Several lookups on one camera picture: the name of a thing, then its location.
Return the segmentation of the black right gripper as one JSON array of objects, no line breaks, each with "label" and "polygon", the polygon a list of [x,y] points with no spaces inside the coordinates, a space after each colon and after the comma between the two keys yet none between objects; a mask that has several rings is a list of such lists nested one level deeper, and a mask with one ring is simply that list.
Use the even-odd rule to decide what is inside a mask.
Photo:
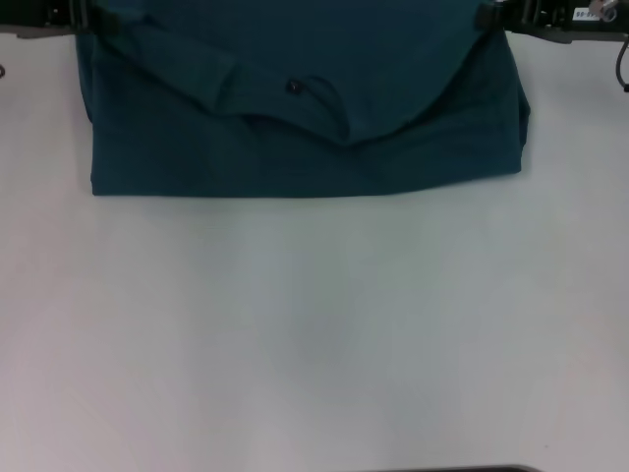
[{"label": "black right gripper", "polygon": [[620,0],[483,1],[476,30],[504,30],[550,42],[628,38],[628,2]]}]

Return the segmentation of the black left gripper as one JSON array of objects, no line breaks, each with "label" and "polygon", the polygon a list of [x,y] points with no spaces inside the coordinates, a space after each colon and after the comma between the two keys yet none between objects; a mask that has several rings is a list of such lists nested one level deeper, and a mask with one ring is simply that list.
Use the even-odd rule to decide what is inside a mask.
[{"label": "black left gripper", "polygon": [[80,33],[115,34],[120,29],[116,14],[99,1],[1,0],[1,32],[23,39]]}]

